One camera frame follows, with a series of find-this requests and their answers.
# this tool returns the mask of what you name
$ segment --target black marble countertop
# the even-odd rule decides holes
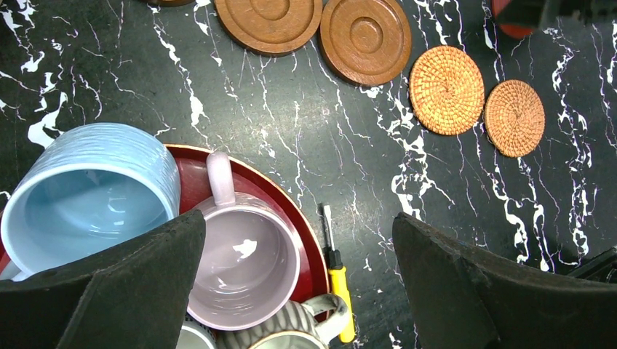
[[[317,203],[332,206],[359,333],[349,347],[419,348],[391,242],[398,212],[549,273],[617,244],[617,23],[559,21],[517,41],[487,1],[405,0],[411,59],[369,89],[330,71],[317,38],[285,57],[243,50],[210,0],[4,0],[0,209],[44,147],[78,125],[117,121],[221,149],[280,184],[315,228]],[[440,44],[476,61],[487,93],[504,79],[536,89],[546,131],[535,151],[501,156],[481,120],[459,137],[418,123],[407,77]]]

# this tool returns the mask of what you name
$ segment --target screwdriver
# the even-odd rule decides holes
[[[330,205],[324,205],[323,210],[327,228],[326,239],[329,247],[327,252],[328,274],[330,274],[330,279],[332,280],[334,294],[343,298],[349,308],[349,322],[341,334],[338,335],[338,338],[343,343],[349,343],[356,337],[356,327],[354,325],[354,316],[351,311],[351,295],[347,288],[347,268],[343,265],[341,252],[334,247]]]

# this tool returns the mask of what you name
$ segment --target mug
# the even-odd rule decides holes
[[[187,315],[175,349],[216,349],[216,340],[209,328]]]
[[[96,123],[63,133],[4,208],[0,236],[23,280],[146,233],[178,216],[180,174],[150,134]]]
[[[207,173],[212,198],[196,206],[207,233],[188,313],[213,329],[246,329],[272,316],[291,296],[301,242],[267,203],[234,191],[227,154],[210,154]]]
[[[315,315],[334,310],[317,323]],[[327,349],[349,322],[349,308],[343,298],[322,294],[300,304],[287,302],[274,316],[251,329],[221,332],[218,349]]]

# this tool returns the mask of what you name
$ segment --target coaster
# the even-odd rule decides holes
[[[329,0],[319,36],[330,68],[362,85],[394,79],[411,53],[409,22],[396,0]]]
[[[482,74],[465,52],[435,47],[415,61],[409,96],[415,116],[427,129],[459,135],[474,126],[482,112]]]
[[[150,5],[160,6],[160,7],[176,7],[190,4],[191,2],[195,2],[195,0],[144,0]]]
[[[215,0],[227,33],[240,44],[266,55],[299,49],[317,32],[321,0]]]
[[[504,81],[488,96],[486,130],[505,156],[516,158],[535,149],[544,133],[544,119],[540,97],[523,81]]]

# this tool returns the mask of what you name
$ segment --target pink mug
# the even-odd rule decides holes
[[[212,198],[196,206],[206,220],[206,241],[188,313],[213,329],[247,329],[290,298],[301,241],[266,202],[235,192],[227,154],[210,154],[207,171]]]

